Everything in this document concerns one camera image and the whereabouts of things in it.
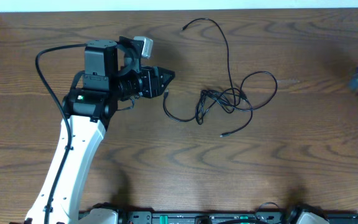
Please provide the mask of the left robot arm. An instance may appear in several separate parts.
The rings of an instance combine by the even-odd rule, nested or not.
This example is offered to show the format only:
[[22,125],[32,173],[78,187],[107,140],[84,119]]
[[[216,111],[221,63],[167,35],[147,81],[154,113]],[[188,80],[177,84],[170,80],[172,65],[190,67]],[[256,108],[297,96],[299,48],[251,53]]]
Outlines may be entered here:
[[78,72],[62,101],[52,93],[62,114],[57,149],[42,189],[25,223],[124,223],[111,208],[92,208],[80,215],[80,202],[93,157],[104,139],[119,101],[155,98],[164,93],[175,73],[142,66],[150,58],[153,40],[144,36],[91,40],[85,68]]

